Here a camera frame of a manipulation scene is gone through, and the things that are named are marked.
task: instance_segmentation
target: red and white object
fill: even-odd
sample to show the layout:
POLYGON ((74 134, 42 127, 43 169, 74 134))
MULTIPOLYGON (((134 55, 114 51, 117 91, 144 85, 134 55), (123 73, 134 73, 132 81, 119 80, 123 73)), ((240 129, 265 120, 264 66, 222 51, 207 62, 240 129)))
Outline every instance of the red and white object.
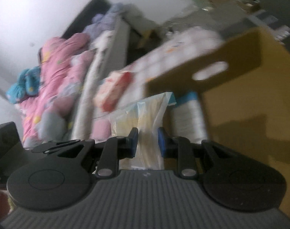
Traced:
POLYGON ((112 112, 131 81, 130 71, 112 71, 94 97, 94 105, 103 112, 112 112))

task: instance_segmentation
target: teal plush toy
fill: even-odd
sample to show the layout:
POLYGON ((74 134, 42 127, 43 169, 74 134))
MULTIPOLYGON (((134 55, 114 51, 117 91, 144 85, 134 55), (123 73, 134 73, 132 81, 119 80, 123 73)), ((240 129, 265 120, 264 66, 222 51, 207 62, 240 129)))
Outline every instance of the teal plush toy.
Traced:
POLYGON ((18 80, 6 92, 7 99, 10 103, 20 103, 27 96, 35 96, 39 92, 40 67, 25 69, 21 72, 18 80))

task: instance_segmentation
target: headboard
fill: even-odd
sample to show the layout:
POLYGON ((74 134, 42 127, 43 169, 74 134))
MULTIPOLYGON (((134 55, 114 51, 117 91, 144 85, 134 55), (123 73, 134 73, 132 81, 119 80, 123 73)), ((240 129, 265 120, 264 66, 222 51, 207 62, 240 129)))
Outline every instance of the headboard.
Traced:
POLYGON ((62 38, 68 39, 74 33, 81 33, 86 26, 92 24, 92 18, 96 14, 105 14, 110 7, 108 0, 91 0, 66 29, 62 38))

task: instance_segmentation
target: silver screw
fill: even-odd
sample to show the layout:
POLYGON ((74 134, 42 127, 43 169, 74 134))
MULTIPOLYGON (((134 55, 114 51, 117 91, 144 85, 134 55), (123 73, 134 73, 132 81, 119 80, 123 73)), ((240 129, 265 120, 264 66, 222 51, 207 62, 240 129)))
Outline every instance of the silver screw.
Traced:
POLYGON ((182 175, 185 177, 192 177, 197 174, 194 169, 184 169, 181 171, 182 175))
POLYGON ((110 169, 100 169, 97 174, 101 177, 108 177, 112 175, 112 170, 110 169))

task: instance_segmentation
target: white wall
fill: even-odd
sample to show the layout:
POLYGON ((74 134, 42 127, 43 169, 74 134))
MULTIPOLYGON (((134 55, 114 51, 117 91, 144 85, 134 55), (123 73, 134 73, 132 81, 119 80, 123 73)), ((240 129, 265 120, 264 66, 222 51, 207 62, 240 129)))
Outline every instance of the white wall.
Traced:
MULTIPOLYGON (((0 0, 0 74, 6 81, 38 64, 37 52, 60 36, 90 0, 0 0)), ((133 3, 150 20, 161 23, 191 0, 110 0, 133 3)))
POLYGON ((13 121, 16 123, 20 138, 23 137, 22 121, 19 112, 12 104, 0 97, 0 124, 13 121))

